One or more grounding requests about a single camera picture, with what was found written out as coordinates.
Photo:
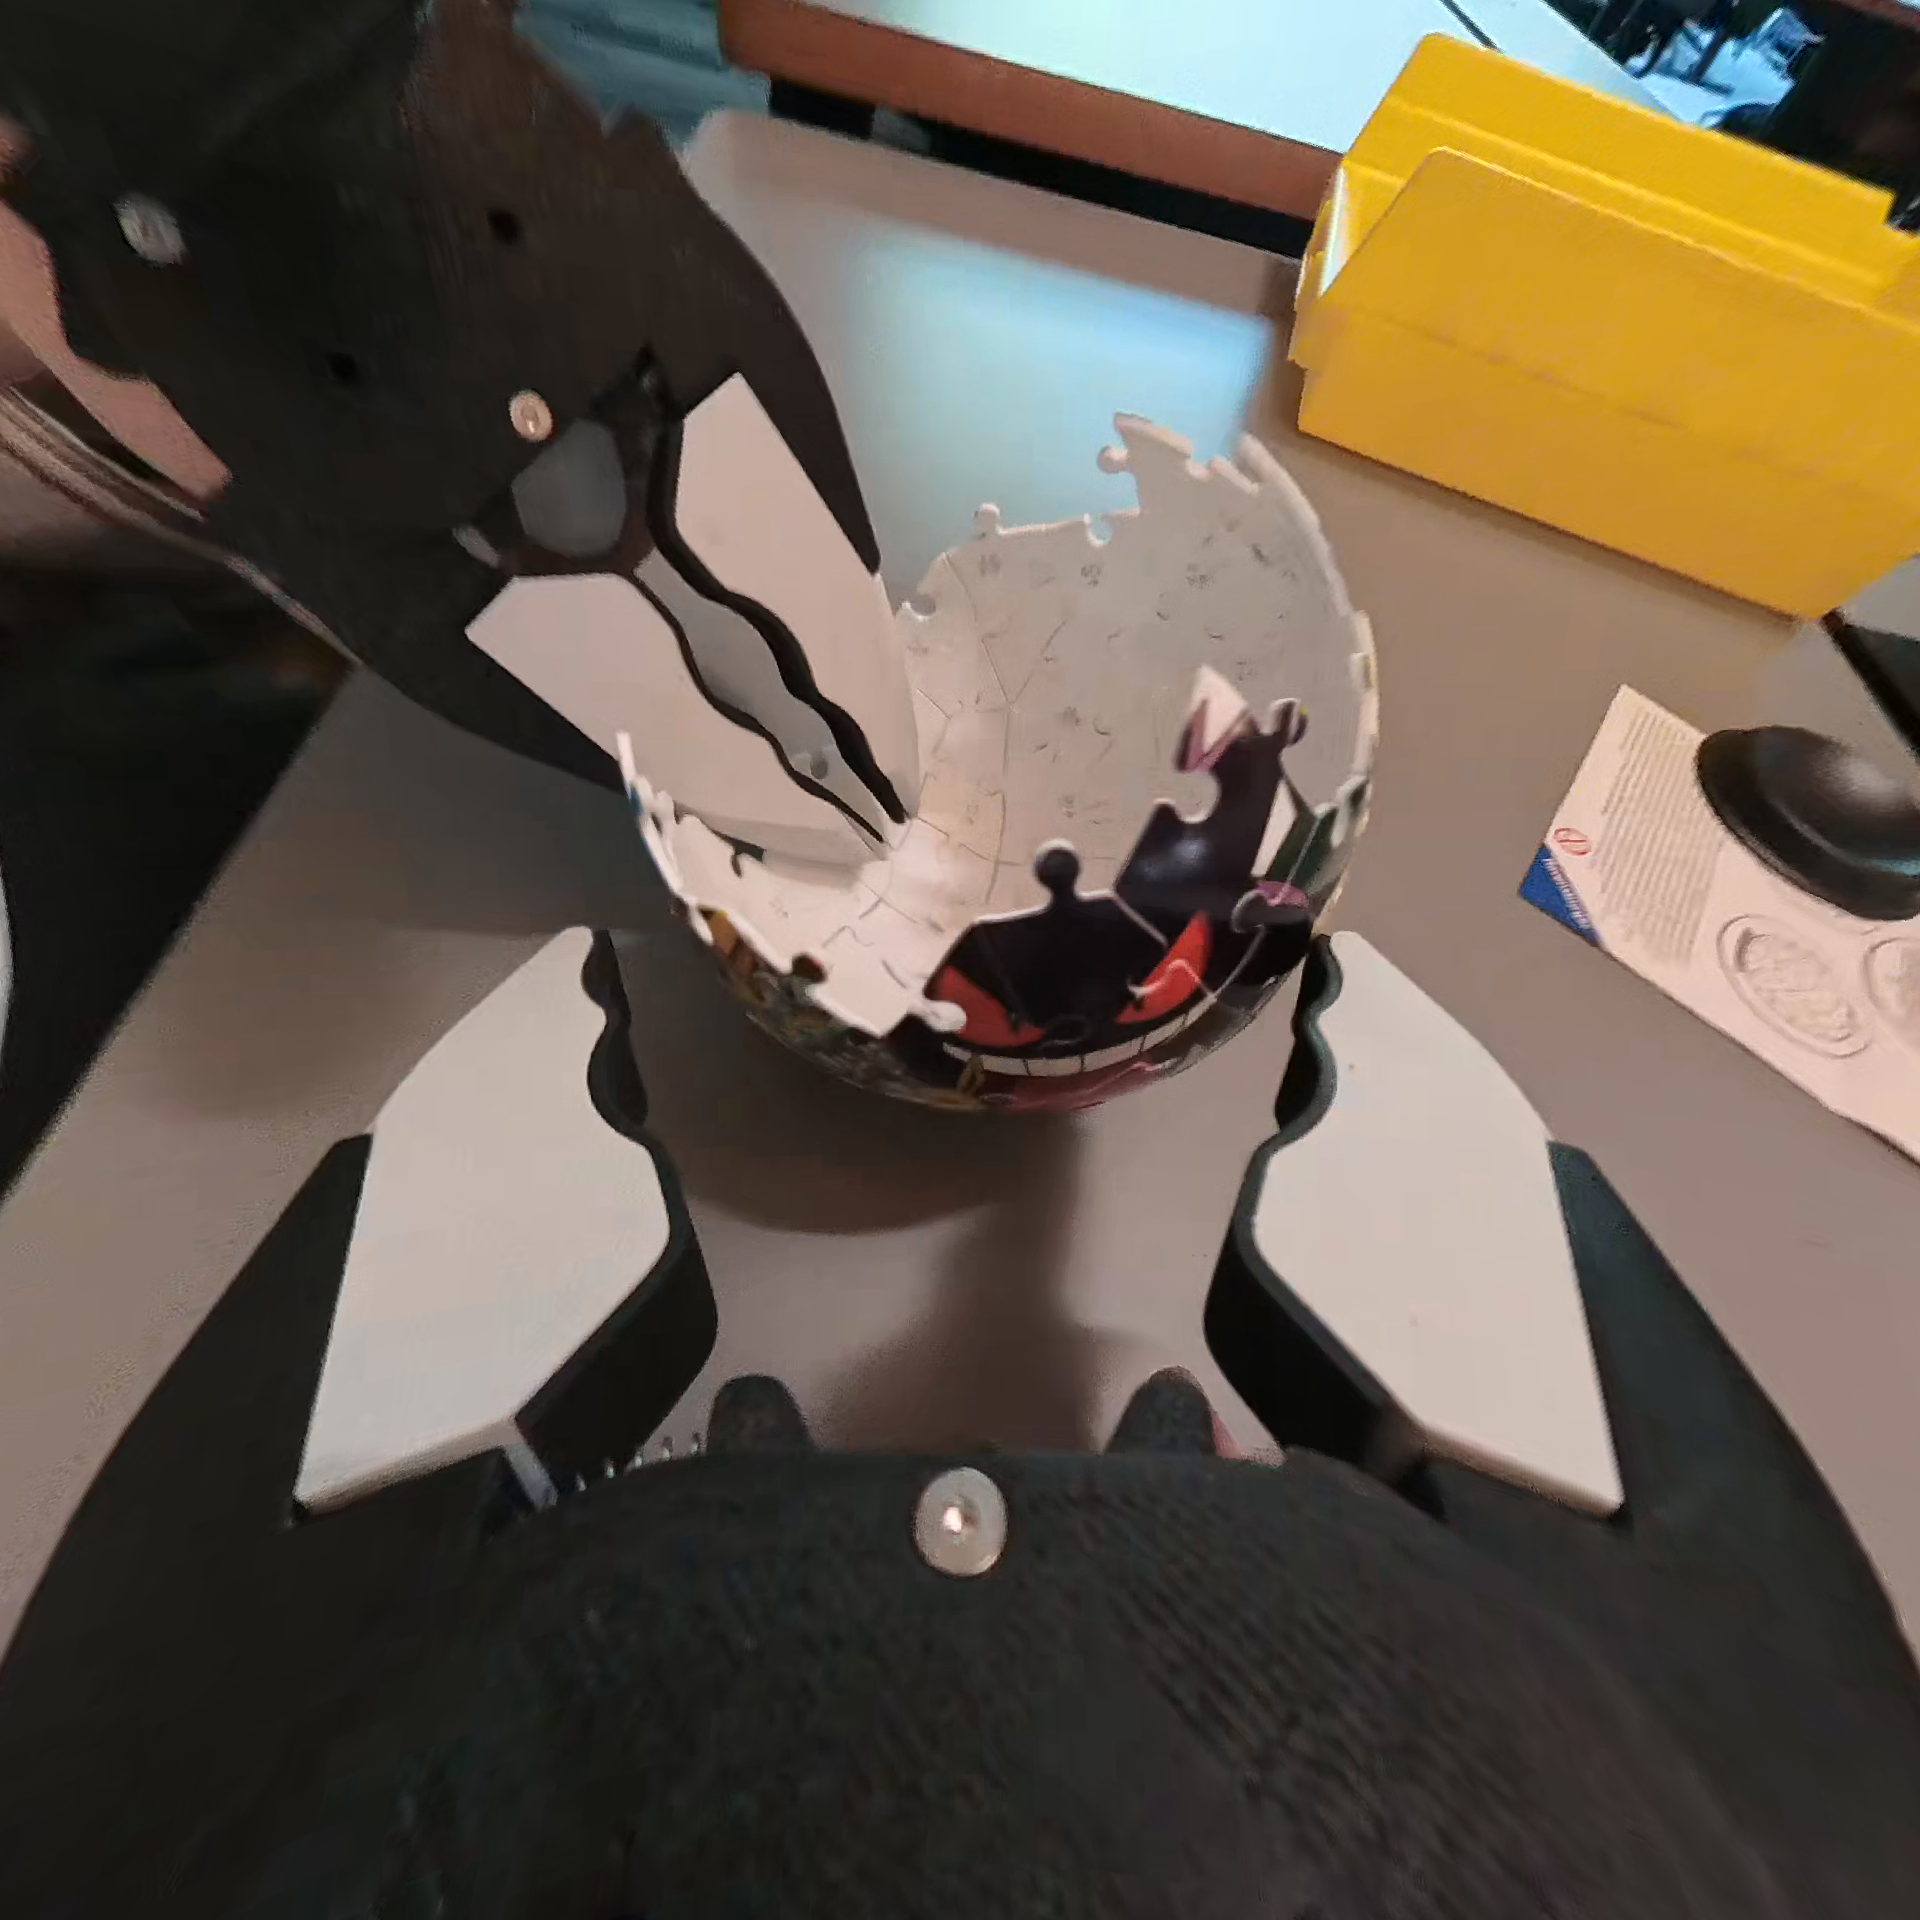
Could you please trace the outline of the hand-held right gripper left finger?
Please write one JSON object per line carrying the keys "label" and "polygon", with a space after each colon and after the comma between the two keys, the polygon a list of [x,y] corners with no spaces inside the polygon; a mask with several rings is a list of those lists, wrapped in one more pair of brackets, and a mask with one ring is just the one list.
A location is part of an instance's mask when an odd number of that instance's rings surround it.
{"label": "hand-held right gripper left finger", "polygon": [[500,1455],[545,1509],[645,1466],[719,1311],[612,935],[540,946],[420,1056],[365,1146],[296,1507]]}

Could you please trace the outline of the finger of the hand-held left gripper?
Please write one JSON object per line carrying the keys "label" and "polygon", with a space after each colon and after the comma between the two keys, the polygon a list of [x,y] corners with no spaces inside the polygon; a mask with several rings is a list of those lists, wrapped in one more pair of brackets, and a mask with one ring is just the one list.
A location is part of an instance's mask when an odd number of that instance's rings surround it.
{"label": "finger of the hand-held left gripper", "polygon": [[799,782],[765,725],[713,699],[682,626],[633,577],[516,577],[467,640],[703,826],[817,865],[880,855],[880,836]]}
{"label": "finger of the hand-held left gripper", "polygon": [[905,822],[922,730],[895,604],[745,373],[674,424],[657,488],[665,562],[745,619],[776,686],[828,727],[829,768]]}

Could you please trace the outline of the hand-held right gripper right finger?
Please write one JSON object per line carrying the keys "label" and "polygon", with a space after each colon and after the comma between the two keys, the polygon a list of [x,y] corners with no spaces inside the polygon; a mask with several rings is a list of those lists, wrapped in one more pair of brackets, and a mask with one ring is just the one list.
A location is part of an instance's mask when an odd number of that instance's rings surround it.
{"label": "hand-held right gripper right finger", "polygon": [[1281,1454],[1380,1484],[1462,1466],[1573,1511],[1624,1507],[1548,1127],[1352,931],[1311,951],[1206,1343]]}

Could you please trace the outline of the colourful half-built puzzle ball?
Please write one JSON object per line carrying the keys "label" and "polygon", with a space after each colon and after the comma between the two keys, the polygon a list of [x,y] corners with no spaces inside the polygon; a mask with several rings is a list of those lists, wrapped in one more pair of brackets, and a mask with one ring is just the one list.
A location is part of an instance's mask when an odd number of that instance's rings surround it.
{"label": "colourful half-built puzzle ball", "polygon": [[780,855],[616,736],[677,918],[771,1043],[949,1114],[1082,1114],[1232,1044],[1339,897],[1377,651],[1292,473],[1117,419],[1137,507],[977,513],[898,606],[922,801],[859,870]]}

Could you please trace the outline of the black round ball stand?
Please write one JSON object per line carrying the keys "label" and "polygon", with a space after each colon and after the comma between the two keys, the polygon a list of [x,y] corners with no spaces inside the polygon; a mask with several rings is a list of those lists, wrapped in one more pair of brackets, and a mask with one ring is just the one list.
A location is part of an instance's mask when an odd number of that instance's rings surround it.
{"label": "black round ball stand", "polygon": [[1709,730],[1694,777],[1718,822],[1802,896],[1863,921],[1917,918],[1917,787],[1792,725]]}

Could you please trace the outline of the person's left hand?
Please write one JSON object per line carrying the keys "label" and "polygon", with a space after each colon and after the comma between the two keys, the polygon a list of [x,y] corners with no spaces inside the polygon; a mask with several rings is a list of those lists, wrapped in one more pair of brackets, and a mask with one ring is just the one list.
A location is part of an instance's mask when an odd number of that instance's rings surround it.
{"label": "person's left hand", "polygon": [[4,383],[49,375],[146,466],[193,501],[211,501],[228,466],[198,441],[180,412],[139,375],[104,373],[80,356],[61,331],[59,289],[42,239],[4,209]]}

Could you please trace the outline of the folded paper instruction leaflet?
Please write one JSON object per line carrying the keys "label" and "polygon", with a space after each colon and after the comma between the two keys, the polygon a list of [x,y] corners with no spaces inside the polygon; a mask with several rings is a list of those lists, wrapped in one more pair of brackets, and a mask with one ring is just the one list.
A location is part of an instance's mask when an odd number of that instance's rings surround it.
{"label": "folded paper instruction leaflet", "polygon": [[1700,742],[1621,686],[1521,897],[1917,1160],[1917,918],[1847,913],[1756,858],[1697,787]]}

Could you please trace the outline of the wooden-edged table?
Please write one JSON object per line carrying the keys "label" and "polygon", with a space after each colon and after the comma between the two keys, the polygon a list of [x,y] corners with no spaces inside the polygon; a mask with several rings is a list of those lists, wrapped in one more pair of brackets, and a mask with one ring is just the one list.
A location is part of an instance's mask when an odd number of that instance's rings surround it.
{"label": "wooden-edged table", "polygon": [[732,65],[1137,181],[1311,215],[1426,37],[1654,107],[1548,3],[721,3]]}

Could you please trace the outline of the yellow plastic bin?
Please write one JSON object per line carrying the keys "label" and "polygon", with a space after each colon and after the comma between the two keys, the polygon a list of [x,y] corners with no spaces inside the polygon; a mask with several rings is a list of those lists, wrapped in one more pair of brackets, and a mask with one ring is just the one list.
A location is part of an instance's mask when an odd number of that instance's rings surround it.
{"label": "yellow plastic bin", "polygon": [[1299,432],[1739,600],[1917,560],[1895,197],[1426,37],[1336,166]]}

